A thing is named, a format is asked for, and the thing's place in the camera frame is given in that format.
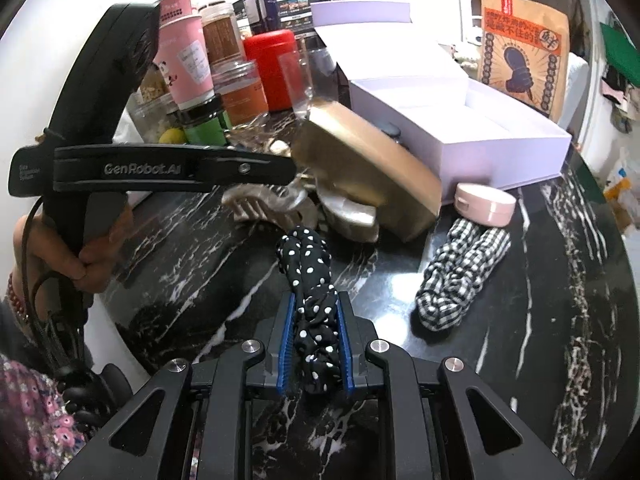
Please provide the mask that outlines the left hand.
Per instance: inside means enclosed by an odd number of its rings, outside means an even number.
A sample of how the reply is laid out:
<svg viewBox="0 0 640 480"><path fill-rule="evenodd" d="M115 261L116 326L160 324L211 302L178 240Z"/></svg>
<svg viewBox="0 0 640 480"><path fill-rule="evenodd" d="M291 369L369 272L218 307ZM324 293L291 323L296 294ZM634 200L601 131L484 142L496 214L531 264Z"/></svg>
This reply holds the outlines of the left hand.
<svg viewBox="0 0 640 480"><path fill-rule="evenodd" d="M76 256L49 226L43 215L34 215L27 237L27 278L29 287L47 271L55 271L69 278L82 292L103 292L122 244L134 225L134 214L128 204L108 232L90 240Z"/></svg>

